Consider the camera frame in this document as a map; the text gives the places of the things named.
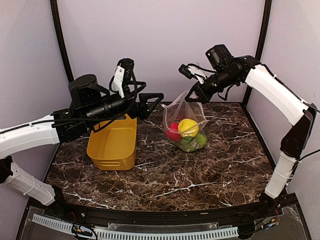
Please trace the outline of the clear zip top bag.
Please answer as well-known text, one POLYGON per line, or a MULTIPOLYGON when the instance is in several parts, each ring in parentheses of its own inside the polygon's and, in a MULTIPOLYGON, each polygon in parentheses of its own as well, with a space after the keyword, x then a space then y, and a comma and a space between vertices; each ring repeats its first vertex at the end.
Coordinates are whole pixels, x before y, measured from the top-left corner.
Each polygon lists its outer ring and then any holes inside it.
POLYGON ((191 153, 207 145, 204 128, 208 123, 200 102, 188 102, 188 91, 163 107, 163 127, 167 139, 182 151, 191 153))

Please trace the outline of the yellow lemon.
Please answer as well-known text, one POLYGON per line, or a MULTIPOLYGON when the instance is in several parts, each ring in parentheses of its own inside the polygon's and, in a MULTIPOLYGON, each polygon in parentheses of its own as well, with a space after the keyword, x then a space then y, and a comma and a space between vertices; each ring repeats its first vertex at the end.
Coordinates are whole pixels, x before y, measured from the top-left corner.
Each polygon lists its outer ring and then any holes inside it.
POLYGON ((178 132, 183 138, 196 137, 199 130, 200 128, 198 123, 190 118, 185 118, 178 124, 178 132))

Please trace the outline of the red apple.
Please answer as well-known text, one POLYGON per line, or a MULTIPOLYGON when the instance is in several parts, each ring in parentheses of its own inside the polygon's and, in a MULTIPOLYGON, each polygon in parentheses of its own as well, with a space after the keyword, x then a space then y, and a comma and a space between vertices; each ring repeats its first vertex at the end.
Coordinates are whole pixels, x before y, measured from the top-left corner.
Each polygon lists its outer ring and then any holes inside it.
POLYGON ((181 141, 182 136, 179 134, 178 127, 179 127, 179 124, 177 122, 173 122, 169 125, 168 129, 165 132, 169 140, 173 142, 181 141))

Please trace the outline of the green cabbage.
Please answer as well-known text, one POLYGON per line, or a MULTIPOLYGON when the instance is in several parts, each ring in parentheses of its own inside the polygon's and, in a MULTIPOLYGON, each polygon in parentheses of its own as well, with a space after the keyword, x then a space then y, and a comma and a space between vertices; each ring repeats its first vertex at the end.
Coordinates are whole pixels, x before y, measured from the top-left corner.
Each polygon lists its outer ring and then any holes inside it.
POLYGON ((196 146, 198 148, 203 148, 206 146, 207 144, 207 137, 205 134, 199 133, 196 137, 195 137, 195 142, 196 142, 196 146))
POLYGON ((194 137, 183 137, 179 142, 179 147, 187 153, 195 151, 196 145, 194 137))

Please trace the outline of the yellow plastic basket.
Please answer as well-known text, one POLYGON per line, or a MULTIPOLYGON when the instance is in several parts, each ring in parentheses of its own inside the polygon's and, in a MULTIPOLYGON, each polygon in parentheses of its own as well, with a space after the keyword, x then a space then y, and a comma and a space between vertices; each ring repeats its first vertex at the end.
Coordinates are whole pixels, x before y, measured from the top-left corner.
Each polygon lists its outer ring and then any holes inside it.
POLYGON ((99 132, 92 131, 87 155, 102 171, 127 171, 136 161, 137 119, 127 114, 99 132))

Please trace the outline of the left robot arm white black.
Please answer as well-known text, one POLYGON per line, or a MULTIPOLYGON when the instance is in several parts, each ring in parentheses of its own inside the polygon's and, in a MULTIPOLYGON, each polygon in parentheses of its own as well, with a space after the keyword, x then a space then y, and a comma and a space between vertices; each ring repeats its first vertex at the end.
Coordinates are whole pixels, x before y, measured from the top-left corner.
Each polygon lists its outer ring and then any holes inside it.
POLYGON ((86 74, 69 83, 69 108, 55 111, 38 120, 0 131, 0 182, 11 186, 51 210, 60 218, 71 213, 62 191, 24 171, 12 155, 45 145, 71 142, 92 131, 103 130, 117 118, 128 115, 144 120, 164 98, 163 93, 143 93, 146 83, 137 81, 133 71, 124 75, 124 95, 111 94, 98 84, 94 74, 86 74))

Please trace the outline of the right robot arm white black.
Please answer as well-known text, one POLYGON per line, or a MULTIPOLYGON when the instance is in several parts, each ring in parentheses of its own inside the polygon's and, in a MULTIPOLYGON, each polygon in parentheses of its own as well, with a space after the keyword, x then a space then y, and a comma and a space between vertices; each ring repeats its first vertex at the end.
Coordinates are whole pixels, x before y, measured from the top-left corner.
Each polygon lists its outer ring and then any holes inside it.
POLYGON ((205 53, 212 70, 207 77, 206 69, 194 64, 181 65, 178 71, 188 79, 197 79, 185 100, 205 104, 214 94, 228 93, 241 83, 261 93, 288 120, 291 129, 281 140, 280 155, 273 174, 255 205, 255 213, 266 217, 280 203, 281 192, 293 179, 302 152, 311 135, 319 110, 298 96, 267 65, 251 55, 234 57, 224 44, 215 45, 205 53))

